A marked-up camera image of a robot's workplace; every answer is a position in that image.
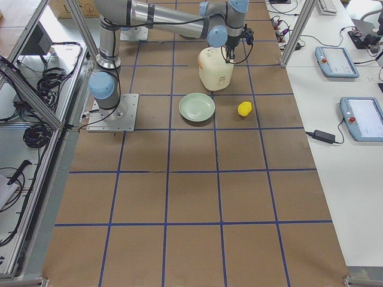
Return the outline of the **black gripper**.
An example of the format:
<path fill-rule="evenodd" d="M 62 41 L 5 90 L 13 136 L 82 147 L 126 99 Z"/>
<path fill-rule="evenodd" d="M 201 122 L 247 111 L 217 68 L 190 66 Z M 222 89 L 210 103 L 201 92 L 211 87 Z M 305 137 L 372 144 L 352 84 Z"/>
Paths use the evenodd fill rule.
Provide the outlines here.
<path fill-rule="evenodd" d="M 226 63 L 235 62 L 235 52 L 234 49 L 239 45 L 241 38 L 241 28 L 227 28 L 227 41 L 226 41 Z"/>

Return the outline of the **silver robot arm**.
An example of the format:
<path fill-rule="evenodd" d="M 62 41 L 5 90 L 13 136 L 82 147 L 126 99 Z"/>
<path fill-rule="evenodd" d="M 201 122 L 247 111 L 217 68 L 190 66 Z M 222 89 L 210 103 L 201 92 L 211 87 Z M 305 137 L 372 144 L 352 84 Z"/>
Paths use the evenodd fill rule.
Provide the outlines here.
<path fill-rule="evenodd" d="M 96 63 L 105 71 L 117 70 L 121 30 L 158 29 L 184 38 L 205 39 L 209 46 L 224 47 L 226 62 L 235 58 L 235 48 L 245 39 L 253 45 L 254 33 L 245 24 L 248 1 L 201 2 L 199 14 L 141 1 L 95 1 L 100 16 L 100 44 Z"/>

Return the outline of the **green plate near arm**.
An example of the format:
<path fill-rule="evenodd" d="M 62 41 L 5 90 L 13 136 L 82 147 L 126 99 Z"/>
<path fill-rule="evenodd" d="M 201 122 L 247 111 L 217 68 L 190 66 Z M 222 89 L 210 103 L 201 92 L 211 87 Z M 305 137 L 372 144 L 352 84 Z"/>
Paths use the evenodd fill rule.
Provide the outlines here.
<path fill-rule="evenodd" d="M 203 122 L 213 116 L 215 103 L 207 94 L 190 93 L 180 100 L 179 111 L 186 120 Z"/>

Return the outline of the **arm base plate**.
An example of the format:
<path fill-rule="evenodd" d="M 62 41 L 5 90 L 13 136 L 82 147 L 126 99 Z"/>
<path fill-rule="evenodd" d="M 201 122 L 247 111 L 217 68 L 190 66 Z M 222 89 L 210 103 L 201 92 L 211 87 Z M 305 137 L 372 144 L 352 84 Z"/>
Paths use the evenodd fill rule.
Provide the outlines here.
<path fill-rule="evenodd" d="M 148 28 L 121 28 L 120 40 L 125 42 L 147 41 Z"/>
<path fill-rule="evenodd" d="M 99 109 L 97 102 L 93 101 L 90 125 L 86 126 L 88 132 L 133 132 L 135 130 L 136 114 L 139 102 L 139 94 L 122 94 L 117 109 L 106 111 Z"/>

